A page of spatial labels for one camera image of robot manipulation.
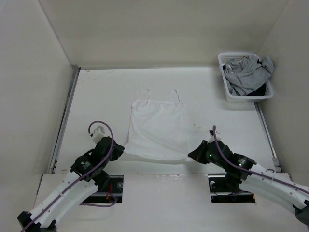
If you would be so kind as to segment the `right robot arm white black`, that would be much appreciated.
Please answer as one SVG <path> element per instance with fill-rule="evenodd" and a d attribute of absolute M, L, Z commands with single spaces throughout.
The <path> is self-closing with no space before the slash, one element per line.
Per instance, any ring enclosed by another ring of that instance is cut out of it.
<path fill-rule="evenodd" d="M 202 141 L 188 157 L 201 164 L 212 163 L 226 172 L 224 186 L 229 191 L 246 191 L 268 199 L 309 224 L 309 188 L 262 167 L 253 159 L 232 152 L 222 141 Z"/>

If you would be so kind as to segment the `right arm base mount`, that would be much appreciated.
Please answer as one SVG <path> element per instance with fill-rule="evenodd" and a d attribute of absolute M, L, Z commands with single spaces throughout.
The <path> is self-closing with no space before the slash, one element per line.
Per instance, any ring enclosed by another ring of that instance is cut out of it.
<path fill-rule="evenodd" d="M 208 182 L 212 203 L 256 203 L 253 193 L 232 186 L 224 174 L 208 175 Z"/>

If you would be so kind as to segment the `white tank top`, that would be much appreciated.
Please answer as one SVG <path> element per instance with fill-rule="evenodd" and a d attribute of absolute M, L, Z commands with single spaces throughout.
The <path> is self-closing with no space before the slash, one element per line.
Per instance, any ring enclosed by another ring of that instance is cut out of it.
<path fill-rule="evenodd" d="M 128 143 L 125 152 L 147 160 L 181 162 L 189 152 L 189 117 L 178 91 L 167 101 L 154 101 L 142 89 L 131 106 Z"/>

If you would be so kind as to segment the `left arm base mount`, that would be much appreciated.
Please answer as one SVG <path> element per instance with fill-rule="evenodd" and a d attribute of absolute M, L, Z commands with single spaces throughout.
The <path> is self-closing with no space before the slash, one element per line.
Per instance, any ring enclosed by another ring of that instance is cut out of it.
<path fill-rule="evenodd" d="M 83 201 L 83 204 L 112 204 L 122 203 L 124 189 L 124 176 L 111 175 L 105 188 L 100 188 L 96 193 L 92 194 Z"/>

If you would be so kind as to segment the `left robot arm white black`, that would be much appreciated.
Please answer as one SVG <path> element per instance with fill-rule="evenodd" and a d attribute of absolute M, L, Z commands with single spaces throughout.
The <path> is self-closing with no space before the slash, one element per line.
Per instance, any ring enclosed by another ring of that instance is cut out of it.
<path fill-rule="evenodd" d="M 96 146 L 79 156 L 63 181 L 36 208 L 21 212 L 17 220 L 24 232 L 55 232 L 61 218 L 92 194 L 99 192 L 107 197 L 104 207 L 117 202 L 112 194 L 116 184 L 104 168 L 110 161 L 121 157 L 125 148 L 111 137 L 103 137 Z"/>

